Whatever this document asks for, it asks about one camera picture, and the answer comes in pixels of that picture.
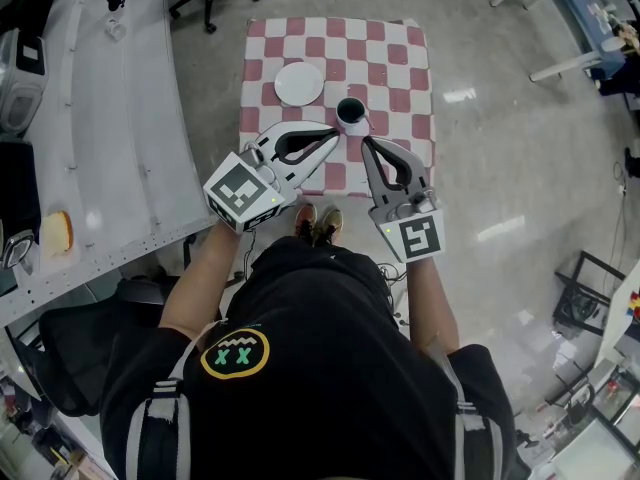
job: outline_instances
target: red and white checkered cloth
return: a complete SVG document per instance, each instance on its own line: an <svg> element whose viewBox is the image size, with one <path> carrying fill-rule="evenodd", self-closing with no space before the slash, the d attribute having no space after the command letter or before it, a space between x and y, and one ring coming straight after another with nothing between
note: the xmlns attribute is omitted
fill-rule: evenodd
<svg viewBox="0 0 640 480"><path fill-rule="evenodd" d="M247 36L240 150L280 121L319 121L337 127L338 102L354 96L369 109L375 127L371 135L416 153L433 182L431 77L426 40L413 20L257 20L249 23ZM298 61L316 66L326 80L318 99L301 108L283 104L274 90L278 71ZM302 184L302 192L370 197L361 142L361 135L343 133L324 165Z"/></svg>

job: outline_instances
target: floor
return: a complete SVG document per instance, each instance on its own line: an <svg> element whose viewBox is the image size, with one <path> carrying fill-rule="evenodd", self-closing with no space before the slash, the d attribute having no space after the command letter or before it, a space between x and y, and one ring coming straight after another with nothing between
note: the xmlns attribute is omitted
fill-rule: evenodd
<svg viewBox="0 0 640 480"><path fill-rule="evenodd" d="M608 261L622 197L614 163L638 136L621 97L601 98L580 71L538 84L528 74L578 54L553 5L522 0L215 0L214 35L203 31L203 2L172 25L184 117L202 181L237 148L247 20L252 17L413 18L429 49L437 129L435 186L446 210L447 252L437 258L463 342L489 347L514 410L535 407L559 387L558 373L587 366L599 338L552 332L560 293L553 276L573 268L580 249ZM453 91L475 97L450 101ZM613 263L640 256L640 185L629 182ZM367 200L327 201L345 212L342 244L376 261L390 253L373 231ZM260 226L254 257L288 233L291 215ZM371 237L376 237L371 245ZM246 236L243 247L249 245ZM178 249L163 251L179 264ZM587 272L602 288L602 274ZM612 280L606 280L611 290ZM395 287L401 311L402 286Z"/></svg>

